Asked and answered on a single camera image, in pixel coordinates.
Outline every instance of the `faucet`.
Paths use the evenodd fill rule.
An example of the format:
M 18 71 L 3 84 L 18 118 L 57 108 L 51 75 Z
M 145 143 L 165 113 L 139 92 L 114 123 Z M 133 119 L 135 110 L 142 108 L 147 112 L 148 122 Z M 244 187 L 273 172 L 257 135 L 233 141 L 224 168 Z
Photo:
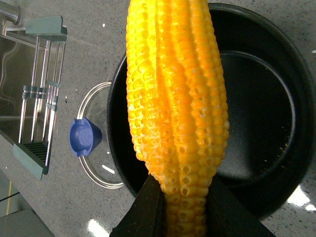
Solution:
M 0 35 L 6 36 L 6 21 L 18 25 L 21 20 L 20 7 L 0 1 Z

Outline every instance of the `yellow corn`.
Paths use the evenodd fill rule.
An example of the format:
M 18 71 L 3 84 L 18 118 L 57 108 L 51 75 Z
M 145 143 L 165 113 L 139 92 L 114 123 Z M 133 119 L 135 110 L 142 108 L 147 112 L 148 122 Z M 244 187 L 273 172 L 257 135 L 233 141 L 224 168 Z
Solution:
M 130 132 L 165 193 L 167 235 L 206 236 L 205 197 L 229 135 L 207 0 L 131 0 L 126 31 Z

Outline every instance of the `cooked corn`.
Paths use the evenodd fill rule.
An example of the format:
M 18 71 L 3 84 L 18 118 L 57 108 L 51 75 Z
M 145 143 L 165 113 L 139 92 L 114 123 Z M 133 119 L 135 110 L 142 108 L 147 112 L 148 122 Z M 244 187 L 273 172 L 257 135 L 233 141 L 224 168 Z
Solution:
M 208 186 L 229 136 L 207 0 L 131 0 L 127 101 L 137 158 L 159 181 L 168 236 L 206 236 Z

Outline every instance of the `blue lid knob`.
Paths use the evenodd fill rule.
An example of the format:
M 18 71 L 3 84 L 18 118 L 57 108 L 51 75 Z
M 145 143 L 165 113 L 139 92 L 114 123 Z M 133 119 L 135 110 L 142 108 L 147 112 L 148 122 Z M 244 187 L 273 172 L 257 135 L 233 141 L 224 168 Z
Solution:
M 86 117 L 75 119 L 70 127 L 69 143 L 76 157 L 89 155 L 102 140 L 101 130 Z

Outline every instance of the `floor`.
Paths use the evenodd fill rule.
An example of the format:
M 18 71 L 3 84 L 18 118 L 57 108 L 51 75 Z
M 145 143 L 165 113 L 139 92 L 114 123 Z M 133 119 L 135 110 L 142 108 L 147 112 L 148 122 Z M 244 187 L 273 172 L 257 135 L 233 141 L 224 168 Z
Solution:
M 18 193 L 6 175 L 0 170 L 0 200 Z M 21 194 L 17 194 L 9 199 L 0 202 L 0 218 L 11 213 L 30 209 L 31 206 L 25 201 Z

